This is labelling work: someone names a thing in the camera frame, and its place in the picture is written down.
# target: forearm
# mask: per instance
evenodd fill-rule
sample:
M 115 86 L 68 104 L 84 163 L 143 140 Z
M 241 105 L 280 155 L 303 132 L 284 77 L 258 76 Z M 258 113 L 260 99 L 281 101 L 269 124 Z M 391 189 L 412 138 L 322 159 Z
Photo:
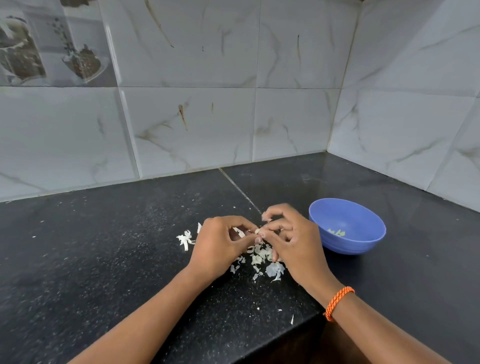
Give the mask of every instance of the forearm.
M 322 289 L 316 299 L 324 307 L 343 287 L 338 281 Z M 388 321 L 357 295 L 347 293 L 336 305 L 332 317 L 346 332 L 362 353 L 373 363 L 449 363 L 402 329 Z
M 185 268 L 70 363 L 150 363 L 185 310 L 209 284 Z

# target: bowl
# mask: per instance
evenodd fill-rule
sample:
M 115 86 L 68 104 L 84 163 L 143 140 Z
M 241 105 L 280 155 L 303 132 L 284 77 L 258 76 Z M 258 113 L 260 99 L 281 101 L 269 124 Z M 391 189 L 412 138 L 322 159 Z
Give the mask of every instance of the bowl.
M 377 214 L 348 200 L 322 198 L 314 201 L 308 212 L 310 221 L 318 225 L 322 245 L 336 253 L 365 253 L 383 239 L 387 232 L 384 222 Z

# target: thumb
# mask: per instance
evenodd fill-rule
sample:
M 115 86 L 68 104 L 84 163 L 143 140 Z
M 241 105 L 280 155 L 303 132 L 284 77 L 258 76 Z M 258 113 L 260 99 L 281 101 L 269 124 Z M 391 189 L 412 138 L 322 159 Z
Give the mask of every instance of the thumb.
M 238 239 L 237 241 L 233 242 L 236 247 L 240 250 L 241 253 L 247 251 L 249 246 L 255 245 L 255 239 L 258 238 L 256 234 L 249 234 L 245 235 L 243 238 Z
M 268 230 L 268 229 L 260 229 L 258 232 L 258 235 L 260 235 L 263 240 L 268 241 L 273 248 L 281 253 L 285 244 L 285 240 L 280 238 L 277 234 L 275 234 L 274 231 Z

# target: orange bracelet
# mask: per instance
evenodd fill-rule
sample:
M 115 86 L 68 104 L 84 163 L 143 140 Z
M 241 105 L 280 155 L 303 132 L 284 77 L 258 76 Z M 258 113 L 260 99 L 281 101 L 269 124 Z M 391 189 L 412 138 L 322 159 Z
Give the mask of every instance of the orange bracelet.
M 355 290 L 351 287 L 343 287 L 338 293 L 332 298 L 330 303 L 328 304 L 327 308 L 325 309 L 324 316 L 330 322 L 335 322 L 332 317 L 332 312 L 335 310 L 336 305 L 340 302 L 340 300 L 345 296 L 348 292 L 355 293 Z

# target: person's left hand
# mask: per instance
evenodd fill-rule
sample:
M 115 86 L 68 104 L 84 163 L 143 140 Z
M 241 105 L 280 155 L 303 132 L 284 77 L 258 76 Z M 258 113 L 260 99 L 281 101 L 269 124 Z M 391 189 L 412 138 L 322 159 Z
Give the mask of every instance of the person's left hand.
M 240 236 L 233 230 L 238 228 L 245 233 Z M 208 282 L 224 274 L 232 262 L 255 244 L 257 227 L 242 216 L 218 216 L 205 220 L 193 248 L 188 268 Z

